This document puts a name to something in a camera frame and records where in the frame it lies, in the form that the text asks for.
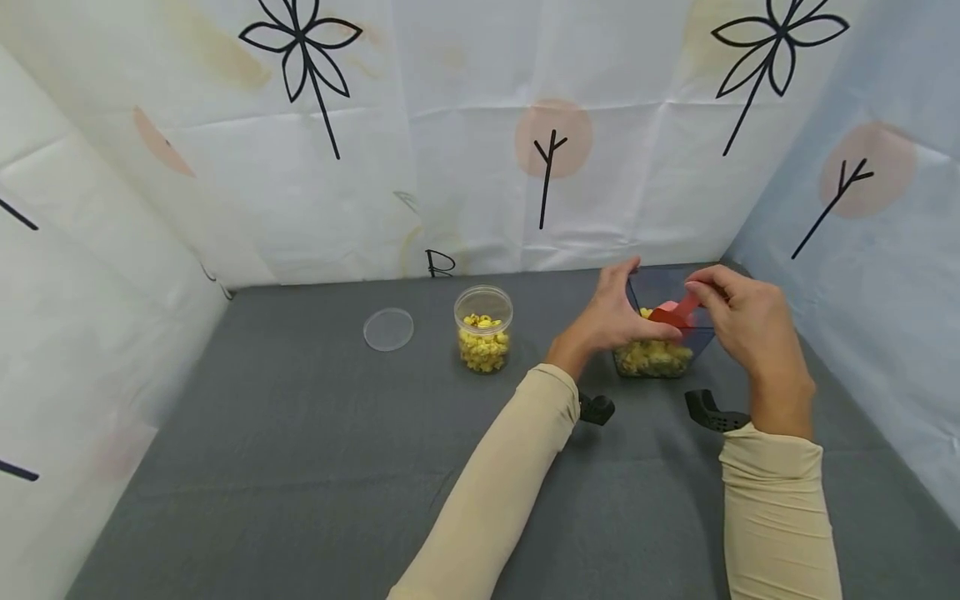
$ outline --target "yellow popcorn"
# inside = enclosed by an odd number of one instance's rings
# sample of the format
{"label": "yellow popcorn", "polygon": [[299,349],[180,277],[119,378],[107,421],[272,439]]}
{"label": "yellow popcorn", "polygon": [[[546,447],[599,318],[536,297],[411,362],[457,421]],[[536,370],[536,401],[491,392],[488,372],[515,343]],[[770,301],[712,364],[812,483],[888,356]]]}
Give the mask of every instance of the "yellow popcorn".
{"label": "yellow popcorn", "polygon": [[[477,329],[496,329],[502,320],[492,319],[490,315],[468,315],[463,319],[465,325]],[[461,328],[457,333],[460,358],[469,369],[476,372],[494,372],[503,368],[505,357],[510,349],[510,336],[506,331],[490,334],[478,334]]]}
{"label": "yellow popcorn", "polygon": [[[640,316],[649,319],[653,309],[641,308]],[[693,350],[661,340],[633,342],[613,351],[617,370],[630,377],[680,377],[690,366]]]}

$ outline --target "left hand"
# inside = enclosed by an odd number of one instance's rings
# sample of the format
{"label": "left hand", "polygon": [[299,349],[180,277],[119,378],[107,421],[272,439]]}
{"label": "left hand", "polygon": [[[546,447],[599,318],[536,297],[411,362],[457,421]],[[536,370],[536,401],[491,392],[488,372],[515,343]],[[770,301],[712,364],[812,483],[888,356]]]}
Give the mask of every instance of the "left hand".
{"label": "left hand", "polygon": [[683,334],[673,325],[639,316],[627,300],[627,278],[640,265],[636,256],[604,268],[593,298],[577,320],[553,343],[546,362],[576,379],[590,356],[639,340],[679,342]]}
{"label": "left hand", "polygon": [[593,299],[570,327],[582,329],[585,342],[594,351],[612,350],[639,340],[681,340],[677,327],[644,319],[627,300],[627,278],[639,265],[640,257],[636,256],[601,271]]}

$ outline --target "white backdrop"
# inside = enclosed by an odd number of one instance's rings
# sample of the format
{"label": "white backdrop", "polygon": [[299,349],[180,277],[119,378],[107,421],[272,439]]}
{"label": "white backdrop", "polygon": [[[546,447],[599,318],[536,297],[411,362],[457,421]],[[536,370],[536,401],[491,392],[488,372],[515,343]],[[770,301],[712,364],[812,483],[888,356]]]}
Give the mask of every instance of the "white backdrop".
{"label": "white backdrop", "polygon": [[[875,2],[733,246],[960,524],[960,5]],[[839,166],[853,182],[832,201]]]}
{"label": "white backdrop", "polygon": [[[769,3],[803,42],[842,32],[805,20],[812,12],[855,26],[864,4]],[[300,0],[298,23],[314,7]],[[264,49],[292,39],[277,25],[293,28],[284,0],[8,0],[0,31],[233,285],[426,276],[426,248],[469,273],[599,265],[625,252],[654,263],[717,258],[850,36],[794,56],[773,41],[752,53],[746,42],[776,32],[759,20],[770,20],[766,0],[320,0],[316,9],[309,56],[349,93],[319,80],[339,160],[310,78],[291,103],[284,55]],[[711,34],[747,16],[756,20],[725,32],[740,46]],[[271,26],[249,35],[263,47],[239,38],[256,22]],[[771,77],[759,69],[775,47]],[[745,85],[717,100],[748,54],[727,88]],[[299,46],[291,56],[296,92]],[[528,108],[543,101],[562,104],[535,110],[524,136]],[[185,168],[158,164],[134,108]],[[532,142],[545,148],[555,127],[568,141],[556,150],[540,229],[544,162]],[[416,210],[395,192],[413,195]]]}
{"label": "white backdrop", "polygon": [[39,476],[0,472],[0,595],[59,598],[227,301],[2,48],[0,89],[0,461]]}
{"label": "white backdrop", "polygon": [[0,0],[0,579],[66,590],[221,286],[718,258],[865,5]]}

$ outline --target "beige sleeve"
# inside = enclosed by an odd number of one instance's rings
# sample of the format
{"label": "beige sleeve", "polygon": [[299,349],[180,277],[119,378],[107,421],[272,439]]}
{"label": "beige sleeve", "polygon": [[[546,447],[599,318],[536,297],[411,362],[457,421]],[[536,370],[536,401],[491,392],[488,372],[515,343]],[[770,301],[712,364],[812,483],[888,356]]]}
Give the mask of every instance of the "beige sleeve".
{"label": "beige sleeve", "polygon": [[720,462],[732,600],[840,600],[821,485],[824,450],[752,424],[726,437]]}
{"label": "beige sleeve", "polygon": [[573,379],[534,367],[473,451],[389,600],[486,600],[580,418]]}

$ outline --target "gray table surface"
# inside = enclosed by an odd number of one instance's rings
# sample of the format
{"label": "gray table surface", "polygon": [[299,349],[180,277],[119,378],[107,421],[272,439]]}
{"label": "gray table surface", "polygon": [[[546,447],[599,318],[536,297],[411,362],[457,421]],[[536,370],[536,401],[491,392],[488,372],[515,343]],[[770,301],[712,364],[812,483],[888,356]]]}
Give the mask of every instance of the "gray table surface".
{"label": "gray table surface", "polygon": [[[383,598],[514,387],[592,293],[595,272],[452,277],[241,292],[68,598]],[[452,305],[471,284],[512,297],[512,357],[467,371]],[[416,323],[391,353],[364,321]],[[950,598],[960,535],[807,353],[847,598]],[[746,411],[714,342],[680,381],[619,378],[599,356],[581,389],[614,399],[579,423],[547,475],[494,598],[726,598],[722,439],[686,415],[710,388]]]}

